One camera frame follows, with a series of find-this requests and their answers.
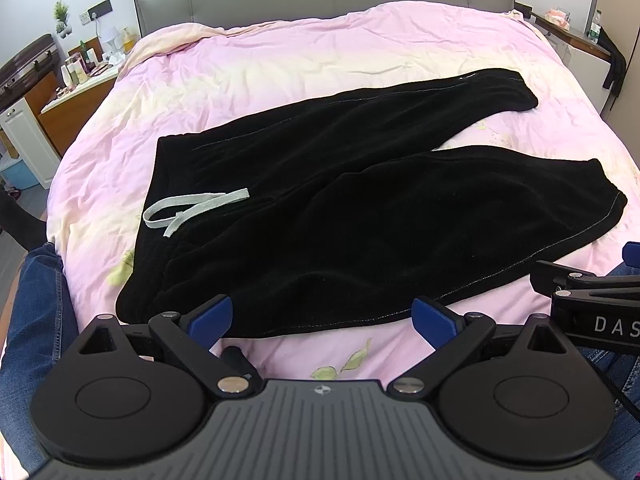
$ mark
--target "blue jeans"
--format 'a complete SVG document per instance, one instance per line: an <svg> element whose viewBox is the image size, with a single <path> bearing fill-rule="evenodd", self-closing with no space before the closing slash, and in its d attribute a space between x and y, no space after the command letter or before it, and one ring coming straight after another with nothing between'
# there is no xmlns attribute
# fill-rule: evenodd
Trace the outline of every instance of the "blue jeans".
<svg viewBox="0 0 640 480"><path fill-rule="evenodd" d="M640 269L622 265L610 274L640 274ZM0 431L30 474L47 460L31 425L31 397L77 335L62 261L45 244L31 251L22 267L0 369ZM640 406L640 358L581 351ZM640 471L640 424L623 408L618 407L597 461L620 480L632 480Z"/></svg>
<svg viewBox="0 0 640 480"><path fill-rule="evenodd" d="M47 460L31 425L31 397L77 336L62 260L44 244L22 264L0 368L0 431L29 474Z"/></svg>

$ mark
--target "pink bedspread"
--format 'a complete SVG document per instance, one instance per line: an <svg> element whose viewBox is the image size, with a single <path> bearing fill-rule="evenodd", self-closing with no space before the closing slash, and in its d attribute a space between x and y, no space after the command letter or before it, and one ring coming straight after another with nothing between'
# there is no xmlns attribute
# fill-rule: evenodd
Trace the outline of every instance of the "pink bedspread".
<svg viewBox="0 0 640 480"><path fill-rule="evenodd" d="M519 71L539 106L479 121L442 148L494 144L548 158L599 158L628 197L625 214L610 233L562 262L608 272L621 261L622 245L640 240L638 168L548 43L518 16L398 2L332 20L232 31L186 24L155 32L136 46L53 181L48 234L63 257L80 328L97 314L114 312L135 264L132 250L158 137L200 132L344 90L488 67ZM548 310L549 300L523 278L454 308L521 323ZM410 320L218 345L231 343L267 378L383 383L431 351Z"/></svg>

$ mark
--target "blue storage box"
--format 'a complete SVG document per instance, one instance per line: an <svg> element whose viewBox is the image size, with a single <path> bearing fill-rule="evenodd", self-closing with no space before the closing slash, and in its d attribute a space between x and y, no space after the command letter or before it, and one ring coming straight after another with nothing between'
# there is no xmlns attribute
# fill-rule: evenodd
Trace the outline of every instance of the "blue storage box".
<svg viewBox="0 0 640 480"><path fill-rule="evenodd" d="M17 189L27 189L39 184L38 179L33 176L21 157L3 156L0 160L0 175L9 186L17 187Z"/></svg>

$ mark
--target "black pants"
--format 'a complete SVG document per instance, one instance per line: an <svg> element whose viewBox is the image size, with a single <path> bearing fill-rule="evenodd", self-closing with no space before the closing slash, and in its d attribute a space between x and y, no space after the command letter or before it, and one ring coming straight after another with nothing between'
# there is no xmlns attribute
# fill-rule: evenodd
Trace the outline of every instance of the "black pants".
<svg viewBox="0 0 640 480"><path fill-rule="evenodd" d="M449 304L594 241L626 203L597 160L431 151L482 118L537 103L519 74L491 69L159 139L145 208L244 187L250 198L170 238L141 224L118 316L143 322L223 293L234 302L232 337L391 322L419 294Z"/></svg>

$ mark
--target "green plant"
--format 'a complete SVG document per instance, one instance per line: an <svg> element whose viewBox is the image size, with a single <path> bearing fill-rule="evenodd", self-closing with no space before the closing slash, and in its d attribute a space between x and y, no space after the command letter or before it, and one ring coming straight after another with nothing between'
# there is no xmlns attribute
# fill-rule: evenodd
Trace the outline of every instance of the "green plant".
<svg viewBox="0 0 640 480"><path fill-rule="evenodd" d="M69 19L69 6L62 0L56 1L53 6L53 17L66 25L66 20Z"/></svg>

